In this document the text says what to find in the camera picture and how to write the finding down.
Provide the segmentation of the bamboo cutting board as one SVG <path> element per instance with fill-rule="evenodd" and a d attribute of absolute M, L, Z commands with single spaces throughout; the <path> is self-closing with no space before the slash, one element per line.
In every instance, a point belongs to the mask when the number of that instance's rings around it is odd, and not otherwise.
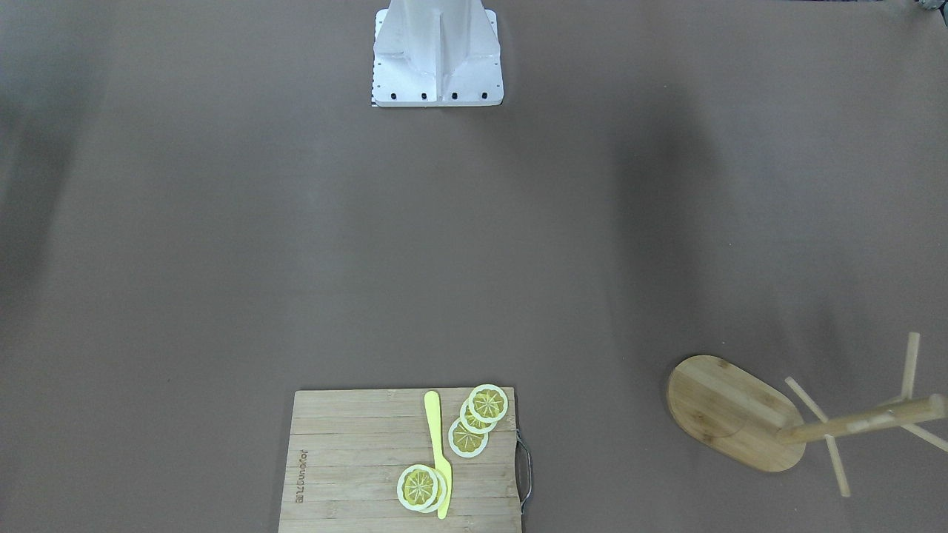
<path fill-rule="evenodd" d="M 515 392 L 484 451 L 454 455 L 448 429 L 477 386 L 299 391 L 289 429 L 281 532 L 521 532 L 534 466 Z M 453 466 L 447 518 L 410 512 L 396 486 L 416 463 L 435 468 L 424 393 L 439 392 L 444 455 Z"/>

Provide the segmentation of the lemon slice middle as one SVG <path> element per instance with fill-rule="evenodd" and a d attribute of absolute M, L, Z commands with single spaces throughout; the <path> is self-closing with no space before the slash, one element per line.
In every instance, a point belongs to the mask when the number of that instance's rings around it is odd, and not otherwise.
<path fill-rule="evenodd" d="M 474 412 L 470 409 L 470 402 L 466 400 L 463 402 L 460 408 L 459 415 L 461 426 L 463 426 L 468 432 L 475 433 L 475 435 L 486 435 L 488 432 L 494 430 L 498 422 L 484 422 L 474 416 Z"/>

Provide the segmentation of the wooden cup rack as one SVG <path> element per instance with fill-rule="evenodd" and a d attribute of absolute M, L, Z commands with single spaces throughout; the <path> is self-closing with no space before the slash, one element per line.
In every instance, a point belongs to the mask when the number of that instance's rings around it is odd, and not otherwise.
<path fill-rule="evenodd" d="M 816 417 L 805 423 L 795 403 L 754 375 L 717 355 L 691 355 L 672 369 L 666 403 L 675 423 L 691 438 L 761 472 L 785 472 L 797 465 L 810 442 L 827 446 L 840 494 L 851 494 L 837 440 L 850 435 L 903 429 L 945 451 L 946 440 L 922 424 L 946 418 L 946 398 L 915 398 L 915 371 L 921 336 L 907 338 L 901 391 L 862 412 L 831 418 L 802 385 L 786 385 Z"/>

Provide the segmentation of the lemon slice top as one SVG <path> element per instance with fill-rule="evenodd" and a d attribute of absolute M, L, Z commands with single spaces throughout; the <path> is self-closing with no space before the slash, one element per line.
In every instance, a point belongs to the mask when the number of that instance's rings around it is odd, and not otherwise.
<path fill-rule="evenodd" d="M 509 408 L 507 393 L 500 386 L 485 383 L 475 387 L 467 399 L 468 409 L 478 422 L 499 422 Z"/>

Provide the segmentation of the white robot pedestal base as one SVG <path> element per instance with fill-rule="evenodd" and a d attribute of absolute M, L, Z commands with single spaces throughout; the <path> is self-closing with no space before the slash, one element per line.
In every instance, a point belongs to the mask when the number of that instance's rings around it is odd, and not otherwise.
<path fill-rule="evenodd" d="M 481 1 L 392 1 L 373 25 L 377 107 L 498 106 L 498 17 Z"/>

